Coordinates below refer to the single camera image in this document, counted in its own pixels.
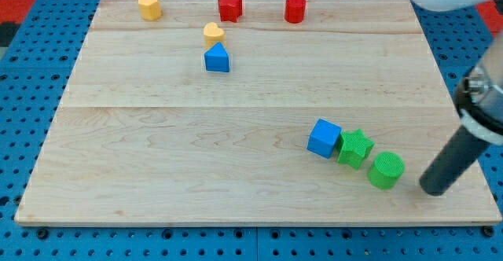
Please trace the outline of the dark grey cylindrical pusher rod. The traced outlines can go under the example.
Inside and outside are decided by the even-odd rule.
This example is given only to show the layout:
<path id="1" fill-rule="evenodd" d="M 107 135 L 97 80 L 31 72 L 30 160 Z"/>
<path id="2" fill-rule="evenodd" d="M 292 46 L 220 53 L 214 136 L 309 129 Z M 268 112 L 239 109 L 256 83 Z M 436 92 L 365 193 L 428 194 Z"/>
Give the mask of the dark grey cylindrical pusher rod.
<path id="1" fill-rule="evenodd" d="M 442 196 L 489 145 L 460 126 L 420 176 L 420 187 L 428 195 Z"/>

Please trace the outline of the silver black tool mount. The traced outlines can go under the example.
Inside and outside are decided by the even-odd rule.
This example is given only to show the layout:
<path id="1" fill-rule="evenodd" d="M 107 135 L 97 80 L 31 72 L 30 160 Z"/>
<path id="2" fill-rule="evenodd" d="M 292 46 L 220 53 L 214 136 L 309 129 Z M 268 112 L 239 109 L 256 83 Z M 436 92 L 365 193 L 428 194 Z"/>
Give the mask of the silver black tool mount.
<path id="1" fill-rule="evenodd" d="M 469 133 L 502 144 L 502 35 L 458 84 L 455 102 L 461 124 Z"/>

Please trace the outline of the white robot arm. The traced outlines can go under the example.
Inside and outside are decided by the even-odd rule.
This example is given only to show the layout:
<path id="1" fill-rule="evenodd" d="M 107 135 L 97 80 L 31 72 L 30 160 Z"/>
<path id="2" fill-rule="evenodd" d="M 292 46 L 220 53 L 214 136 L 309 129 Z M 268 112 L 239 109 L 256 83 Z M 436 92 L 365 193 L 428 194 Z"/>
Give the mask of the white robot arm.
<path id="1" fill-rule="evenodd" d="M 489 0 L 411 0 L 445 12 Z M 490 145 L 502 144 L 502 36 L 457 85 L 454 104 L 461 125 L 419 179 L 432 196 L 443 195 Z"/>

